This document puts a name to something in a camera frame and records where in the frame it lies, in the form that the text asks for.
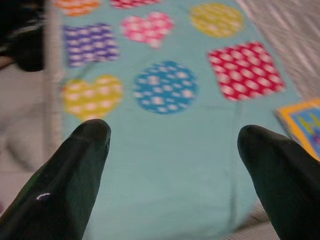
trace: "gray floor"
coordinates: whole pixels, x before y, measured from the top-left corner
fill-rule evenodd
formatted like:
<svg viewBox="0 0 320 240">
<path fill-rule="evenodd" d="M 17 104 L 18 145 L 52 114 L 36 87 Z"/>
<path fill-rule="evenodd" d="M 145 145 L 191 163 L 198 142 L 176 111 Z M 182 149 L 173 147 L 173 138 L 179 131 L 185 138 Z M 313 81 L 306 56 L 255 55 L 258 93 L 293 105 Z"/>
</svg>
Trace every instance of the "gray floor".
<svg viewBox="0 0 320 240">
<path fill-rule="evenodd" d="M 44 162 L 43 72 L 0 71 L 0 203 L 7 208 Z"/>
</svg>

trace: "polka dot heart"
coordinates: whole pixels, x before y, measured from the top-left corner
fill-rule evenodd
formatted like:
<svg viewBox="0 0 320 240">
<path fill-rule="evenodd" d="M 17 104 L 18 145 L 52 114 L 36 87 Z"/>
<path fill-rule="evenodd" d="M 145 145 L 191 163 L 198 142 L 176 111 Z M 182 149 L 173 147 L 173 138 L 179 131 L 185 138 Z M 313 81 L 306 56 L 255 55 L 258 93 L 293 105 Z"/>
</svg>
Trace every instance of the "polka dot heart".
<svg viewBox="0 0 320 240">
<path fill-rule="evenodd" d="M 110 4 L 116 9 L 132 9 L 161 2 L 162 0 L 111 0 Z"/>
<path fill-rule="evenodd" d="M 119 104 L 122 97 L 122 83 L 112 75 L 102 75 L 94 84 L 75 79 L 63 88 L 66 111 L 82 121 L 103 118 Z"/>
<path fill-rule="evenodd" d="M 65 15 L 77 17 L 91 13 L 101 5 L 100 0 L 56 0 L 55 5 L 63 9 Z"/>
<path fill-rule="evenodd" d="M 171 18 L 158 11 L 151 12 L 146 18 L 129 16 L 122 21 L 121 25 L 127 38 L 148 44 L 153 48 L 159 48 L 174 27 Z"/>
</svg>

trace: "book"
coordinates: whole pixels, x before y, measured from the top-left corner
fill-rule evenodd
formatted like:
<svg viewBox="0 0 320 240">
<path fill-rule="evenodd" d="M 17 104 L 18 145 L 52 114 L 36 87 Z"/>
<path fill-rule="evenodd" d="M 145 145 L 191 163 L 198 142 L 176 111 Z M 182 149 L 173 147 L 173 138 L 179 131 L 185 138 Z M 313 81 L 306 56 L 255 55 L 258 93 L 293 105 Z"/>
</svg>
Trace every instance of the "book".
<svg viewBox="0 0 320 240">
<path fill-rule="evenodd" d="M 320 98 L 280 107 L 276 115 L 290 136 L 320 161 Z"/>
</svg>

